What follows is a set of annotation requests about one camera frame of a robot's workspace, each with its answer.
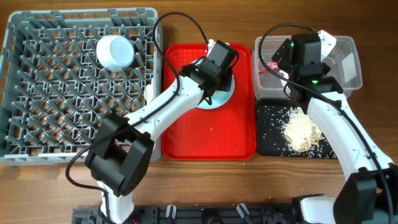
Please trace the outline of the leftover rice and scraps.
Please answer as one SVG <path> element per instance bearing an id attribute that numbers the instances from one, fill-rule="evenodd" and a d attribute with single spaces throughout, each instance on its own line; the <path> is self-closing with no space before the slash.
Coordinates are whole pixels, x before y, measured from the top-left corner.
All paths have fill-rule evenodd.
<path id="1" fill-rule="evenodd" d="M 288 147 L 295 152 L 306 152 L 312 146 L 319 146 L 324 140 L 323 132 L 301 108 L 291 108 L 288 120 L 282 126 L 282 134 Z"/>

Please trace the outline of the white plastic spoon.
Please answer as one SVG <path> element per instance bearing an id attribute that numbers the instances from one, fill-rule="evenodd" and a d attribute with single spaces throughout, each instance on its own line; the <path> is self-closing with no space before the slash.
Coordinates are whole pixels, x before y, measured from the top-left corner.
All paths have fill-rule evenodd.
<path id="1" fill-rule="evenodd" d="M 152 84 L 148 84 L 144 88 L 144 98 L 147 103 L 150 103 L 154 99 L 154 86 Z"/>

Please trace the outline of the white napkin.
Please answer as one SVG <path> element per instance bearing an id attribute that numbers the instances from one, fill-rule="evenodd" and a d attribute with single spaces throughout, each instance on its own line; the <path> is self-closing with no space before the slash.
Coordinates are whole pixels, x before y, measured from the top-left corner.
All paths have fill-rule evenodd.
<path id="1" fill-rule="evenodd" d="M 289 78 L 289 74 L 286 73 L 286 72 L 283 71 L 283 70 L 279 70 L 279 75 L 282 76 L 282 77 L 284 77 L 284 78 L 286 78 L 286 79 Z M 285 80 L 280 80 L 280 82 L 281 82 L 282 87 L 285 89 L 286 94 L 289 95 L 289 94 L 290 94 L 290 88 L 289 88 L 287 82 L 286 82 Z"/>

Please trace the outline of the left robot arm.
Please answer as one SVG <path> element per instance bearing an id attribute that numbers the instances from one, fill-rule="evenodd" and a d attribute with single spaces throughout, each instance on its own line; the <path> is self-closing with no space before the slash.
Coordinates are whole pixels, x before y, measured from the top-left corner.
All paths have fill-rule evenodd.
<path id="1" fill-rule="evenodd" d="M 156 140 L 181 115 L 217 91 L 230 91 L 238 52 L 217 40 L 208 54 L 184 65 L 174 82 L 145 107 L 105 117 L 85 159 L 102 191 L 100 211 L 109 223 L 124 223 L 134 211 L 132 192 L 147 172 Z"/>

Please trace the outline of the light blue small bowl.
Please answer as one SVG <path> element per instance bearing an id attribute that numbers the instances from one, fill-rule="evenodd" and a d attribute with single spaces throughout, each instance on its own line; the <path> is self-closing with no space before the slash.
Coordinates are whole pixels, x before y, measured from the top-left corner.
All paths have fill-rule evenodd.
<path id="1" fill-rule="evenodd" d="M 118 72 L 133 63 L 135 50 L 129 39 L 121 35 L 106 35 L 98 41 L 96 54 L 105 69 Z"/>

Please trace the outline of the red ketchup sachet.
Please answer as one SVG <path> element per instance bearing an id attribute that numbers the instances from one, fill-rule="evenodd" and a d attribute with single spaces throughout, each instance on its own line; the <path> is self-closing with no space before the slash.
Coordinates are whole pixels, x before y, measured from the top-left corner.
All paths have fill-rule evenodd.
<path id="1" fill-rule="evenodd" d="M 279 69 L 277 62 L 275 62 L 273 60 L 271 60 L 270 62 L 267 62 L 267 67 L 270 68 L 271 70 L 278 70 Z M 263 68 L 261 68 L 259 70 L 259 73 L 264 73 L 266 71 L 267 71 L 267 68 L 263 67 Z"/>

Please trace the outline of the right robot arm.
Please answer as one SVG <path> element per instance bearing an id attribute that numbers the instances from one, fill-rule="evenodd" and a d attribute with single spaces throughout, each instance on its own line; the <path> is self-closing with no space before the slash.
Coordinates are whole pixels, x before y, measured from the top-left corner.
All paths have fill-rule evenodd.
<path id="1" fill-rule="evenodd" d="M 287 72 L 291 99 L 317 124 L 346 181 L 337 197 L 299 199 L 304 223 L 397 223 L 397 166 L 369 137 L 321 61 L 318 34 L 285 39 L 272 60 Z"/>

